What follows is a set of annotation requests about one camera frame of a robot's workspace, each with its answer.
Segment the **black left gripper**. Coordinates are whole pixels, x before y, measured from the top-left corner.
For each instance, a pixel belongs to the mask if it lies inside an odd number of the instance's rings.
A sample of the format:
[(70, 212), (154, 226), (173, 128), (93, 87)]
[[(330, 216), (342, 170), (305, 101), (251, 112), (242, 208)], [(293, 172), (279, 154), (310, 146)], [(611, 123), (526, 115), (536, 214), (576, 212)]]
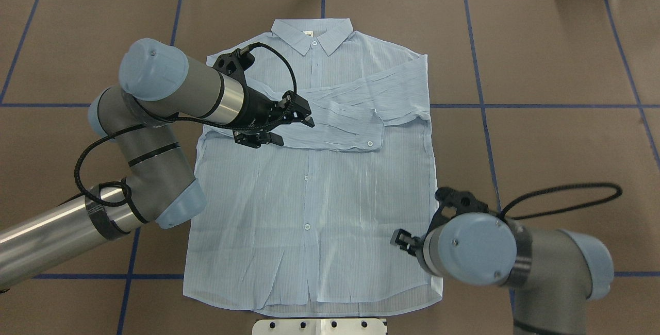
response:
[(212, 121), (231, 127), (234, 142), (240, 145), (255, 149), (269, 144), (283, 146), (283, 138), (264, 126), (280, 116), (280, 125), (301, 123), (313, 128), (311, 107), (297, 94), (283, 95), (277, 107), (275, 101), (250, 88), (244, 72), (254, 61), (250, 53), (240, 52), (225, 53), (216, 59), (212, 68), (221, 79), (221, 93), (212, 107)]

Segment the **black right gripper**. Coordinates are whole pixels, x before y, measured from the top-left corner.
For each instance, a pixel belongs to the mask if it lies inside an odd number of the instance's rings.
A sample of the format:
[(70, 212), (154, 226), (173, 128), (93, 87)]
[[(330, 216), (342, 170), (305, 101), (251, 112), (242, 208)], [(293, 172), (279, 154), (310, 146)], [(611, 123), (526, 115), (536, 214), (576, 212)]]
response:
[[(478, 200), (469, 191), (455, 190), (450, 187), (441, 187), (435, 192), (435, 199), (439, 203), (437, 211), (431, 219), (426, 234), (434, 231), (458, 215), (466, 213), (486, 213), (496, 216), (497, 213), (488, 207), (488, 204)], [(421, 238), (413, 236), (405, 229), (397, 229), (393, 232), (390, 244), (411, 256), (417, 255), (421, 245)]]

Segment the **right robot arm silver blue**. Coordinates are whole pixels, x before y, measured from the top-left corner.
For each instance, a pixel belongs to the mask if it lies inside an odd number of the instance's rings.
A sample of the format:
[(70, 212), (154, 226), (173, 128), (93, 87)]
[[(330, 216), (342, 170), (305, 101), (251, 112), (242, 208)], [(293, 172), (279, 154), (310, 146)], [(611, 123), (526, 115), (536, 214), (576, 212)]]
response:
[[(610, 196), (558, 210), (509, 217), (527, 199), (580, 189), (612, 189)], [(415, 257), (433, 277), (513, 291), (514, 334), (585, 334), (586, 306), (608, 295), (614, 265), (599, 239), (579, 232), (526, 227), (524, 220), (581, 210), (622, 195), (611, 182), (568, 184), (535, 190), (491, 210), (471, 192), (441, 187), (427, 231), (397, 229), (390, 243)]]

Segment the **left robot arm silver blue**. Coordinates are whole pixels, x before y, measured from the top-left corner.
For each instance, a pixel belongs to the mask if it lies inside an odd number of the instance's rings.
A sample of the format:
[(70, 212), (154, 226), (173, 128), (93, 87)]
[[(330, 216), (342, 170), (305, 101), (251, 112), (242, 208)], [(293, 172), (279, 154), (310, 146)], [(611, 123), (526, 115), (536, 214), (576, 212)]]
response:
[[(257, 48), (273, 53), (290, 74), (292, 88), (279, 99), (250, 88), (246, 81)], [(297, 87), (290, 63), (262, 42), (218, 55), (210, 66), (154, 39), (134, 42), (120, 63), (119, 83), (102, 91), (89, 107), (90, 126), (100, 138), (75, 163), (79, 193), (2, 231), (2, 293), (122, 239), (141, 225), (155, 222), (169, 229), (200, 214), (207, 199), (171, 124), (196, 122), (229, 130), (235, 143), (250, 148), (283, 146), (282, 137), (274, 133), (278, 126), (315, 125), (311, 107)], [(85, 187), (85, 159), (111, 141), (121, 150), (130, 174)]]

